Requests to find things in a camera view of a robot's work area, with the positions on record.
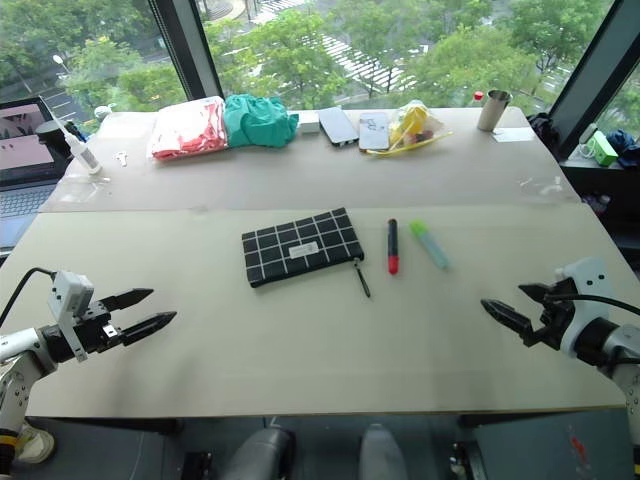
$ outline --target tree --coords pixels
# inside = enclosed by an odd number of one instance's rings
[[[118,110],[155,112],[167,105],[186,102],[187,98],[171,63],[147,64],[123,72],[116,83],[114,99]]]
[[[74,50],[69,66],[71,74],[63,84],[79,105],[93,111],[100,105],[118,103],[119,76],[141,67],[142,57],[129,45],[100,37],[87,40],[83,49]]]
[[[451,35],[458,27],[474,27],[491,14],[490,0],[427,0],[420,13],[421,27],[432,42]]]
[[[324,19],[317,13],[287,10],[247,36],[260,61],[260,75],[273,82],[287,106],[332,105],[347,80],[325,51]]]
[[[604,17],[607,0],[517,0],[507,20],[513,44],[536,55],[538,81],[561,63],[574,63]]]
[[[0,69],[3,83],[27,79],[53,67],[52,55],[66,57],[87,39],[108,36],[116,42],[149,36],[155,25],[139,10],[140,0],[2,0]]]
[[[67,93],[85,110],[115,103],[119,110],[156,111],[186,101],[171,63],[144,64],[126,43],[87,40],[74,52]]]
[[[250,36],[241,28],[239,20],[230,19],[204,24],[220,84],[226,94],[251,93],[259,97],[273,94],[277,84],[259,74],[260,61],[250,45]]]
[[[367,64],[357,80],[365,86],[369,98],[374,94],[374,72],[387,71],[385,90],[389,93],[395,61],[416,47],[419,34],[413,21],[415,12],[410,0],[392,3],[339,0],[333,8],[334,31],[347,34],[351,43],[347,56],[354,62]]]
[[[510,45],[507,31],[460,27],[431,51],[413,59],[405,81],[417,82],[409,95],[429,107],[459,107],[471,100],[475,90],[519,87],[533,61],[532,55]]]

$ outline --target plastic bag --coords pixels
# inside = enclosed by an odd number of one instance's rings
[[[160,109],[147,156],[166,161],[225,148],[224,100],[208,97]]]
[[[367,150],[373,155],[393,155],[429,145],[453,135],[444,130],[444,124],[434,117],[420,100],[411,100],[398,108],[389,125],[389,149]]]

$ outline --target laptop screen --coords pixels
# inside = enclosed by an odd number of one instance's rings
[[[40,98],[0,104],[0,186],[55,179],[64,173],[35,133],[48,120],[51,114]]]

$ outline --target green highlighter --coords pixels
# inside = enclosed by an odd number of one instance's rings
[[[448,268],[449,259],[442,251],[442,248],[440,248],[440,245],[436,242],[434,236],[429,233],[427,225],[422,220],[414,220],[409,222],[409,227],[422,246],[427,250],[427,253],[431,257],[431,260],[433,260],[433,263],[443,270]]]

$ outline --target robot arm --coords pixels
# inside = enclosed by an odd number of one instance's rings
[[[531,320],[499,300],[483,299],[485,310],[516,332],[527,347],[545,343],[570,357],[596,367],[623,391],[633,444],[640,446],[640,329],[609,320],[614,305],[636,314],[640,309],[610,298],[611,284],[604,262],[584,258],[556,271],[558,282],[520,285],[542,304],[543,327],[533,330]]]
[[[91,302],[93,285],[85,276],[59,271],[48,301],[56,324],[0,336],[0,479],[9,478],[33,384],[55,372],[59,363],[131,345],[166,326],[176,312],[158,313],[125,330],[110,323],[112,311],[135,305],[152,292],[138,288]]]

